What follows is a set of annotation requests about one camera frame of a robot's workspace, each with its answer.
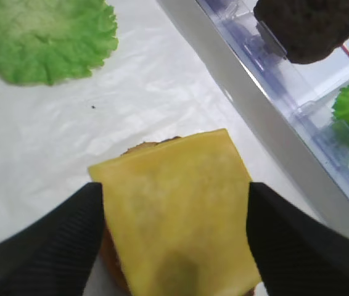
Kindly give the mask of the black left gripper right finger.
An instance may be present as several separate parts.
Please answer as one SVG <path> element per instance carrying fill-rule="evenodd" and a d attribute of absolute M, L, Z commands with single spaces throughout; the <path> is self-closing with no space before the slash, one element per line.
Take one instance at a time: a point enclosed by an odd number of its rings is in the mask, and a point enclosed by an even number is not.
<path fill-rule="evenodd" d="M 349 295 L 349 239 L 251 182 L 246 234 L 268 295 Z"/>

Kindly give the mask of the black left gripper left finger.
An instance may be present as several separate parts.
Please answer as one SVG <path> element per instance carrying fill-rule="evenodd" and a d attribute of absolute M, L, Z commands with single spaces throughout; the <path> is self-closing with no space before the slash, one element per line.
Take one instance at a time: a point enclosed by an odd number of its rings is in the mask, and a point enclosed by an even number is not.
<path fill-rule="evenodd" d="M 104 226 L 102 185 L 87 183 L 0 243 L 0 295 L 83 295 Z"/>

